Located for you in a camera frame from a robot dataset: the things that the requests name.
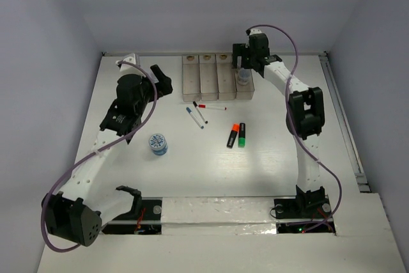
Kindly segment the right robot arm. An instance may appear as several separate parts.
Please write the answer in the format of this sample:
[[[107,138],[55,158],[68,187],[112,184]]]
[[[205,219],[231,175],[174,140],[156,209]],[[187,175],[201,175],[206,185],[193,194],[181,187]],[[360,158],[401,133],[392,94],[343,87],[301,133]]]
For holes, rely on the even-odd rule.
[[[296,144],[298,178],[293,198],[274,200],[278,219],[313,219],[328,203],[318,164],[319,136],[325,124],[323,92],[310,87],[272,55],[266,34],[257,28],[246,31],[247,43],[233,44],[233,67],[253,69],[271,82],[286,101],[286,126]]]

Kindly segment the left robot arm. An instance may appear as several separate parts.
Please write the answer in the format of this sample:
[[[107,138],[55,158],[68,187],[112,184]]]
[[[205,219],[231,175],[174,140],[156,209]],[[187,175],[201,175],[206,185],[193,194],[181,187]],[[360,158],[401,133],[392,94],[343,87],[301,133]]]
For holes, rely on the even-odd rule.
[[[122,60],[118,62],[116,98],[100,124],[90,152],[67,170],[42,201],[40,228],[45,245],[67,253],[90,246],[102,228],[123,215],[139,219],[144,215],[141,192],[108,179],[112,163],[131,142],[156,108],[159,98],[173,92],[171,78],[158,65],[150,71]]]

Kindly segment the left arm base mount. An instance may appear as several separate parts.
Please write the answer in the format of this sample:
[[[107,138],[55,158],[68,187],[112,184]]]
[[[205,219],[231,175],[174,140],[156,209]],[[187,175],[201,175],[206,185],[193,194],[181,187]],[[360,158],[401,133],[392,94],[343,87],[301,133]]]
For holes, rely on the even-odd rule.
[[[162,198],[142,199],[138,214],[123,214],[103,229],[106,235],[160,235],[162,233]]]

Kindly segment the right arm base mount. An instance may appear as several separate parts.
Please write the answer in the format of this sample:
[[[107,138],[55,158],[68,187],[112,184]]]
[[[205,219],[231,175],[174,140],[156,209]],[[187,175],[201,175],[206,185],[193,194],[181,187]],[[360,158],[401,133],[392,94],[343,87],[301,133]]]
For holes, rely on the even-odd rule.
[[[295,198],[274,199],[270,216],[275,219],[278,234],[336,233],[328,198],[315,207],[301,210]]]

